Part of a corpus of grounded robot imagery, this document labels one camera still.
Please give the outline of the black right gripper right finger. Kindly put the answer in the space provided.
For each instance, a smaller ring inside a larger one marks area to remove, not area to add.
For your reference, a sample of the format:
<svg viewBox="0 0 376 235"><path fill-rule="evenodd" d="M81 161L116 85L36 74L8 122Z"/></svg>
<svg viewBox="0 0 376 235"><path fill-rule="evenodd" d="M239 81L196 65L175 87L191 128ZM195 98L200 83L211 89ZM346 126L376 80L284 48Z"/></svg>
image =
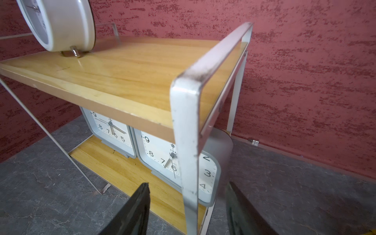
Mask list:
<svg viewBox="0 0 376 235"><path fill-rule="evenodd" d="M234 182L226 186L226 213L231 235L276 235Z"/></svg>

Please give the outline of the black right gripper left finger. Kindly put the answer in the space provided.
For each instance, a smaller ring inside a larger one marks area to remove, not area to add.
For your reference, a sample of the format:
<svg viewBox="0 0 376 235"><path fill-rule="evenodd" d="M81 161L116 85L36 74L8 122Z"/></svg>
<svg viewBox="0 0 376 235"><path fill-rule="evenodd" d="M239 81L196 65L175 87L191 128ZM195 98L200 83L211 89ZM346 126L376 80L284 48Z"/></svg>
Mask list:
<svg viewBox="0 0 376 235"><path fill-rule="evenodd" d="M145 235L150 212L150 190L142 183L101 235Z"/></svg>

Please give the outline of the wooden white frame shelf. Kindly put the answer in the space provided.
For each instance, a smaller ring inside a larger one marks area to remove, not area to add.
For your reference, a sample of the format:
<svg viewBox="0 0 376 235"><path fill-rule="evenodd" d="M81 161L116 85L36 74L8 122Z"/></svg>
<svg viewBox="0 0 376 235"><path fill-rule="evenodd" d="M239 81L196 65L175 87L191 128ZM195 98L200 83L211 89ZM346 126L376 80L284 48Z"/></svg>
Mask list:
<svg viewBox="0 0 376 235"><path fill-rule="evenodd" d="M128 125L135 159L93 133L66 156L126 193L149 181L151 210L197 235L213 206L198 202L197 182L179 192L154 175L138 157L133 130L176 144L188 159L201 153L214 128L231 137L252 29L243 23L221 41L99 39L82 58L40 52L2 61L1 76Z"/></svg>

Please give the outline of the white twin bell alarm clock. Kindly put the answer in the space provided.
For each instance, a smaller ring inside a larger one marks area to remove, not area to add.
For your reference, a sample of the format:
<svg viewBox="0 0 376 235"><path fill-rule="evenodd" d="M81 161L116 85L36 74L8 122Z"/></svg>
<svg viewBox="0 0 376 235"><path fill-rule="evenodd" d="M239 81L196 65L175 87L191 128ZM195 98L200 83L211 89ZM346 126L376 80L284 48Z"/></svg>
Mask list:
<svg viewBox="0 0 376 235"><path fill-rule="evenodd" d="M17 1L29 29L49 52L89 52L96 41L96 29L90 2Z"/></svg>

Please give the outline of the grey square alarm clock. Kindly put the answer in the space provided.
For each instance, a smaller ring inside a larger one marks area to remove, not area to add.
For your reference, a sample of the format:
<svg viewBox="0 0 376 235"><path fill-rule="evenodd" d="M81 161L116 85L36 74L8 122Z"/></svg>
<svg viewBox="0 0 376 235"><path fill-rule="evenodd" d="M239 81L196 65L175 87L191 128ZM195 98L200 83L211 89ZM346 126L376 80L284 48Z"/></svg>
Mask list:
<svg viewBox="0 0 376 235"><path fill-rule="evenodd" d="M201 153L190 159L174 143L138 129L133 134L140 161L154 175L179 192L197 182L198 202L205 207L214 205L233 149L226 132L214 128Z"/></svg>
<svg viewBox="0 0 376 235"><path fill-rule="evenodd" d="M103 144L126 158L135 159L137 157L133 136L128 125L83 107L80 110L93 135L99 138Z"/></svg>

